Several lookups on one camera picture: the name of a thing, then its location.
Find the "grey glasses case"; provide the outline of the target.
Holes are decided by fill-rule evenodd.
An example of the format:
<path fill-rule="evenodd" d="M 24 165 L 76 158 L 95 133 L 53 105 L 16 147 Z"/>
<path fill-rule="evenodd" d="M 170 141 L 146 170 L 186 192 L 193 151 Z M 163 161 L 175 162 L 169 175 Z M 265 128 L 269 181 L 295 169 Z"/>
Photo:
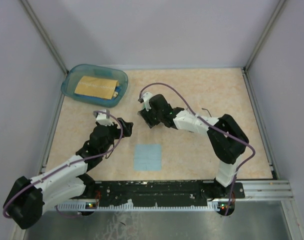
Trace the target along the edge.
<path fill-rule="evenodd" d="M 149 128 L 153 127 L 151 125 L 151 121 L 150 121 L 150 118 L 149 118 L 148 111 L 145 108 L 142 108 L 140 111 L 138 111 L 138 116 L 140 116 L 144 120 L 144 122 L 146 123 L 146 125 Z"/>

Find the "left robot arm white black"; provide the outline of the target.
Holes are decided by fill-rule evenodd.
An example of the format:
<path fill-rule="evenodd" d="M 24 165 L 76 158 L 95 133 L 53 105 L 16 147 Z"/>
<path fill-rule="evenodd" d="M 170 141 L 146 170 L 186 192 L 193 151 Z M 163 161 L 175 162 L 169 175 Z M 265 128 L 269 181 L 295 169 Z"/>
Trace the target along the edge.
<path fill-rule="evenodd" d="M 95 181 L 87 174 L 130 137 L 132 122 L 109 116 L 97 118 L 89 140 L 66 162 L 32 178 L 18 178 L 3 205 L 3 216 L 13 219 L 23 230 L 33 226 L 41 216 L 59 204 L 96 192 Z"/>

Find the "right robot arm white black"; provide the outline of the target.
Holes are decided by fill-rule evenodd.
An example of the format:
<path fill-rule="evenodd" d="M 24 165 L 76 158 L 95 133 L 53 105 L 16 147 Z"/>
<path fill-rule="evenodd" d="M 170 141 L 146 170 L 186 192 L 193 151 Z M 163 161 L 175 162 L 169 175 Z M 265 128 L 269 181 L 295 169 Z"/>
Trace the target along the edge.
<path fill-rule="evenodd" d="M 149 128 L 162 123 L 168 128 L 184 130 L 209 138 L 215 155 L 220 160 L 214 182 L 203 189 L 207 199 L 226 198 L 233 192 L 232 181 L 237 173 L 240 156 L 249 140 L 234 118 L 205 117 L 182 107 L 172 107 L 162 94 L 146 92 L 138 99 L 143 105 L 138 111 Z"/>

